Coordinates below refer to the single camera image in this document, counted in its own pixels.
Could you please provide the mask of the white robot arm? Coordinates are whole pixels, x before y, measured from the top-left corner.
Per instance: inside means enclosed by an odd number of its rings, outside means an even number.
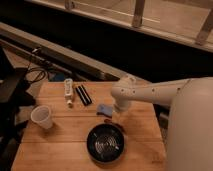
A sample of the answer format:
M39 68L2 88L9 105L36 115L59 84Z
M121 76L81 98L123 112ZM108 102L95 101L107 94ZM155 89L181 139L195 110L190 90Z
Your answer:
M139 85L127 75L111 95L119 112L132 101L170 108L166 171L213 171L213 77Z

